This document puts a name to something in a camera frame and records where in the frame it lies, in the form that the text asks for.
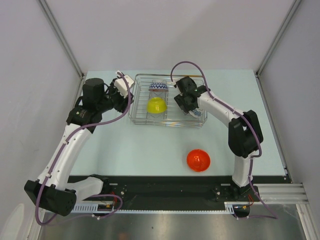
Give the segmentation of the blue white floral bowl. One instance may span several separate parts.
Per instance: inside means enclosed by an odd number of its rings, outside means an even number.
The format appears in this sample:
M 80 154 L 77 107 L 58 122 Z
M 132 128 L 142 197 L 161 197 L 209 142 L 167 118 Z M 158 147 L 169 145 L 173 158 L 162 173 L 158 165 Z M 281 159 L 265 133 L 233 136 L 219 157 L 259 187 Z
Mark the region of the blue white floral bowl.
M 190 110 L 188 113 L 189 113 L 192 117 L 199 119 L 199 118 L 202 117 L 202 115 L 203 115 L 203 113 L 204 113 L 204 110 L 201 109 L 201 108 L 195 108 L 195 109 L 193 109 L 193 110 Z

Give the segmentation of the yellow green bowl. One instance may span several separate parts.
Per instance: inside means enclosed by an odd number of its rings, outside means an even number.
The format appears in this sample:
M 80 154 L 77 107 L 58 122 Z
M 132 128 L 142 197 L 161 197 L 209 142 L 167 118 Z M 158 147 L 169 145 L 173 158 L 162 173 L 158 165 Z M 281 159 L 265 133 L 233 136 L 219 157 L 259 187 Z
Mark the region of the yellow green bowl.
M 163 98 L 153 97 L 148 100 L 146 110 L 150 114 L 161 114 L 167 110 L 167 105 Z

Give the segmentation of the red patterned blue zigzag bowl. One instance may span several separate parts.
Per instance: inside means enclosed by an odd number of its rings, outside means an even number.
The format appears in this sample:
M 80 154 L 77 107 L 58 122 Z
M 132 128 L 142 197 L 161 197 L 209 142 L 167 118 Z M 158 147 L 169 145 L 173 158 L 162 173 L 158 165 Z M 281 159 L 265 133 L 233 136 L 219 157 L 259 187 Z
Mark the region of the red patterned blue zigzag bowl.
M 153 81 L 149 85 L 150 92 L 167 93 L 169 91 L 167 83 L 163 81 Z

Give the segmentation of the orange bottom bowl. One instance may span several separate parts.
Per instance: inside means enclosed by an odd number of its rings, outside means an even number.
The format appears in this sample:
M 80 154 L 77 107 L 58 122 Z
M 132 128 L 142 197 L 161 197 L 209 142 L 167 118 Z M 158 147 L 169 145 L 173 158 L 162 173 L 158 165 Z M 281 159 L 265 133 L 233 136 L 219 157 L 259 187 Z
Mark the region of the orange bottom bowl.
M 211 158 L 206 151 L 193 149 L 187 154 L 186 163 L 192 171 L 201 173 L 210 167 Z

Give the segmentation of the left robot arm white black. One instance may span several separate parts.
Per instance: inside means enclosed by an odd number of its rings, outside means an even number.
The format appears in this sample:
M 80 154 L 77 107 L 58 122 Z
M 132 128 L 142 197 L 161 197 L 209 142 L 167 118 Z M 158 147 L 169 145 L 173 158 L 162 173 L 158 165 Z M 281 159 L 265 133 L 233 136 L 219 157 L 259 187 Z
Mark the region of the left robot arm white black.
M 82 147 L 93 135 L 97 126 L 103 125 L 102 115 L 116 110 L 121 117 L 133 103 L 130 92 L 135 81 L 118 71 L 110 84 L 101 78 L 89 78 L 82 86 L 82 96 L 69 112 L 62 138 L 46 168 L 36 180 L 28 180 L 24 191 L 36 210 L 45 209 L 60 216 L 67 216 L 77 202 L 92 196 L 105 200 L 111 188 L 107 177 L 92 174 L 86 179 L 69 183 L 71 170 Z

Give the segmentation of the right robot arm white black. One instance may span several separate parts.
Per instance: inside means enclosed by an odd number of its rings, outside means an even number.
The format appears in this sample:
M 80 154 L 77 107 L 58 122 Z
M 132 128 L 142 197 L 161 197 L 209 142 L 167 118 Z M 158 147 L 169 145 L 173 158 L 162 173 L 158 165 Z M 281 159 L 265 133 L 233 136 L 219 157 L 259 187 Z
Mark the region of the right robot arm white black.
M 235 200 L 242 201 L 248 196 L 248 187 L 253 179 L 253 159 L 262 155 L 264 137 L 256 112 L 232 107 L 214 95 L 206 82 L 197 86 L 190 76 L 172 79 L 171 82 L 178 89 L 174 100 L 183 112 L 192 114 L 195 110 L 203 110 L 227 127 L 228 146 L 234 154 L 230 194 Z

